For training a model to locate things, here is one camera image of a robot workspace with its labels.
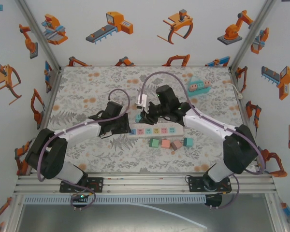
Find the floral tablecloth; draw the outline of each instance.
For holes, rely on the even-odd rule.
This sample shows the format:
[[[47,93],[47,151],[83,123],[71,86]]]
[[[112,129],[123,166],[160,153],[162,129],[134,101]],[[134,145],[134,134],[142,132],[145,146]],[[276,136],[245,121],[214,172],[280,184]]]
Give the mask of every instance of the floral tablecloth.
[[[123,88],[132,102],[129,121],[135,122],[140,112],[134,105],[138,90],[145,78],[158,71],[171,72],[187,86],[195,75],[200,80],[209,80],[211,90],[207,94],[191,97],[192,103],[205,114],[222,122],[239,126],[242,124],[239,108],[231,85],[227,68],[216,67],[66,67],[53,106],[48,128],[58,130],[84,121],[106,108],[108,93],[114,88]],[[181,102],[186,99],[177,81],[166,74],[152,77],[146,84],[149,100],[159,103],[155,94],[157,87],[170,85]],[[112,101],[127,104],[122,92],[114,92]],[[69,161],[86,172],[205,172],[216,161],[222,159],[222,146],[210,137],[194,129],[184,129],[185,137],[193,138],[191,148],[151,148],[149,139],[128,139],[126,135],[110,138],[94,138],[83,141],[66,153]]]

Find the power strip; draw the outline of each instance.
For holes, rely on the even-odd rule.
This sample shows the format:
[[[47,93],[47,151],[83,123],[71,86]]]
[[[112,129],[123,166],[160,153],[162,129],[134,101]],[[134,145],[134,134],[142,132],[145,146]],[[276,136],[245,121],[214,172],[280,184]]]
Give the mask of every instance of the power strip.
[[[155,125],[146,123],[130,124],[131,133],[128,138],[152,138],[152,137],[174,137],[184,136],[184,129],[178,123],[161,122]]]

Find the table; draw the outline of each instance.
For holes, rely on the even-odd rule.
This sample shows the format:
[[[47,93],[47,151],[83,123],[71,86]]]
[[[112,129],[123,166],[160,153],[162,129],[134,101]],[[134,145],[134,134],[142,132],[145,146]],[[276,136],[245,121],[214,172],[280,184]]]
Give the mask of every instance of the table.
[[[140,112],[134,105],[135,97],[145,78],[158,71],[167,71],[178,76],[187,86],[195,75],[200,80],[209,80],[212,88],[207,94],[191,97],[192,103],[203,113],[222,122],[239,126],[242,124],[239,107],[226,67],[65,67],[54,102],[48,128],[59,130],[84,121],[91,115],[106,108],[108,93],[114,88],[125,89],[132,102],[129,121],[135,122]],[[158,74],[146,84],[145,94],[153,103],[159,103],[155,90],[170,85],[181,102],[184,93],[177,81],[169,75]],[[127,104],[122,92],[114,92],[111,100]],[[210,137],[194,129],[184,129],[185,136],[193,138],[194,146],[172,149],[151,148],[149,139],[128,139],[126,135],[110,138],[94,138],[83,141],[66,153],[65,160],[86,172],[205,172],[222,159],[222,146]],[[251,164],[249,170],[255,171]]]

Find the gray floor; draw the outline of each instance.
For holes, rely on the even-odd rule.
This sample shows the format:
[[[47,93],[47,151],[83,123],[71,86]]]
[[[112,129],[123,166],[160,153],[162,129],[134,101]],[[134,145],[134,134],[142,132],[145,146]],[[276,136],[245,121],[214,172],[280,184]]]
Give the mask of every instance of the gray floor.
[[[202,204],[155,204],[208,227],[207,232],[272,232],[262,195],[240,195],[226,209]],[[134,205],[95,205],[83,212],[67,205],[27,205],[19,232],[202,232],[180,218]]]

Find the white cord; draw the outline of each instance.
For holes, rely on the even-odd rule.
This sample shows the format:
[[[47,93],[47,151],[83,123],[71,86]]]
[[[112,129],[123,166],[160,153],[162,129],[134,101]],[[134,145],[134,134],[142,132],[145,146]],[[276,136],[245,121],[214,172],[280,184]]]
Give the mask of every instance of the white cord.
[[[146,205],[146,204],[137,204],[137,203],[127,203],[127,204],[129,204],[129,205],[135,205],[135,206],[141,206],[141,207],[150,208],[150,209],[154,209],[154,210],[158,210],[158,211],[161,211],[163,213],[170,214],[170,215],[173,215],[175,217],[181,218],[181,219],[183,219],[185,221],[188,221],[188,222],[190,222],[190,223],[192,223],[194,225],[200,226],[200,227],[202,227],[202,228],[204,228],[204,229],[207,230],[207,226],[204,226],[204,225],[202,225],[202,224],[200,224],[198,222],[192,221],[192,220],[190,220],[190,219],[188,219],[186,217],[180,216],[178,214],[175,214],[175,213],[172,213],[172,212],[163,210],[163,209],[159,209],[159,208],[156,208],[156,207],[153,207],[153,206],[150,206],[150,205]]]
[[[233,85],[232,83],[224,83],[223,85],[223,95],[222,95],[222,98],[219,100],[219,101],[213,101],[213,100],[209,100],[209,101],[205,101],[201,104],[201,106],[199,107],[199,110],[202,109],[202,107],[204,106],[204,104],[208,103],[208,102],[213,102],[213,103],[221,103],[223,100],[224,100],[224,97],[225,97],[225,85],[232,85],[233,88],[235,89],[235,91],[237,92],[237,98],[239,100],[241,100],[243,98],[243,95],[237,90],[236,86]]]

